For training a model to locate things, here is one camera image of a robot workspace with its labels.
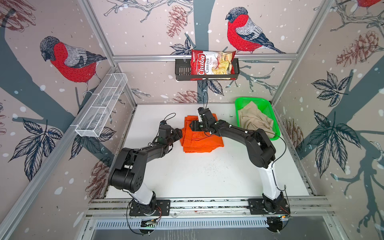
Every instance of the white mesh rack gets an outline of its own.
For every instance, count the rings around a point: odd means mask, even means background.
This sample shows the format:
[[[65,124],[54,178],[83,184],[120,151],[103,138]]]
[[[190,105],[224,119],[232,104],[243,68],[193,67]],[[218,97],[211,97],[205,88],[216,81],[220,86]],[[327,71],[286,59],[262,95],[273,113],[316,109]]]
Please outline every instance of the white mesh rack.
[[[126,84],[124,73],[111,74],[76,127],[76,133],[81,137],[99,137]]]

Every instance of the white tabletop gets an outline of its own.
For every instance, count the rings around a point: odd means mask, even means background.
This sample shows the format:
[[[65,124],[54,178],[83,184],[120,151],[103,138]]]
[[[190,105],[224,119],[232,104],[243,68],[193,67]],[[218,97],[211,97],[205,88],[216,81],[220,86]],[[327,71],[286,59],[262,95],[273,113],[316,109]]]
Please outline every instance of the white tabletop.
[[[176,116],[167,121],[173,128],[184,127],[184,117],[197,115],[201,104],[139,105],[135,112],[124,147],[141,148],[153,140],[159,123],[169,113]],[[208,104],[218,119],[237,126],[234,104]],[[162,158],[147,163],[144,183],[159,198],[176,197],[257,197],[263,186],[257,167],[249,158],[247,148],[232,139],[223,138],[224,147],[210,153],[184,153],[180,141]],[[285,145],[281,139],[272,141],[276,158]],[[275,175],[279,185],[286,185],[289,196],[308,196],[290,152],[275,163]],[[109,186],[106,198],[130,198]]]

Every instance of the folded orange towel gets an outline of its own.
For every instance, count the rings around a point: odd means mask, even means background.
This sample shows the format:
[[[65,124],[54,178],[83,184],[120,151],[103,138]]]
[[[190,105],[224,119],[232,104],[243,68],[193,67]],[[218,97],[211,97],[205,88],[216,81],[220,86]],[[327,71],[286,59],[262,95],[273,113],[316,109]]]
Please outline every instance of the folded orange towel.
[[[210,135],[209,133],[207,133],[208,136],[206,136],[204,132],[192,132],[189,125],[194,120],[198,120],[198,117],[187,116],[184,119],[184,128],[182,129],[183,138],[180,139],[181,146],[184,147],[184,152],[211,152],[217,147],[224,147],[222,137],[215,135],[208,137]]]

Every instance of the green plastic basket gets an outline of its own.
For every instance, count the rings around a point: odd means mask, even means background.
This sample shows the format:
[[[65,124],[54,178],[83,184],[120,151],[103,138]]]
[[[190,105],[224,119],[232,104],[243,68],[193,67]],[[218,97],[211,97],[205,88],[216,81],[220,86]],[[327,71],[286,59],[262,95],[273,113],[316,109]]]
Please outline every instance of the green plastic basket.
[[[245,107],[250,102],[254,102],[262,113],[264,113],[270,119],[273,120],[272,129],[277,136],[271,138],[271,141],[278,139],[279,138],[278,136],[280,136],[280,129],[279,129],[279,126],[277,124],[275,114],[273,113],[273,109],[272,109],[270,102],[268,102],[267,100],[265,100],[263,98],[238,98],[238,99],[236,99],[235,108],[236,108],[237,126],[240,127],[238,110],[242,109],[243,107]]]

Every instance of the red bird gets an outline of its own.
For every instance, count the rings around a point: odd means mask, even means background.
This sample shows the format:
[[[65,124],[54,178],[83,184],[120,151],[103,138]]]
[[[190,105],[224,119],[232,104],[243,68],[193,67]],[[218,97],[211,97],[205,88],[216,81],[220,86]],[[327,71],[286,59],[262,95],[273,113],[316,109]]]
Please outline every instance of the red bird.
[[[231,9],[225,19],[228,20],[228,41],[238,51],[252,53],[255,49],[269,48],[278,53],[284,53],[275,48],[273,43],[266,38],[263,30],[252,22],[245,8]]]
[[[76,83],[87,83],[87,90],[83,92],[83,96],[92,93],[88,91],[88,81],[96,75],[98,64],[107,59],[84,48],[69,46],[52,36],[42,40],[40,51],[44,61],[49,59],[66,79]]]

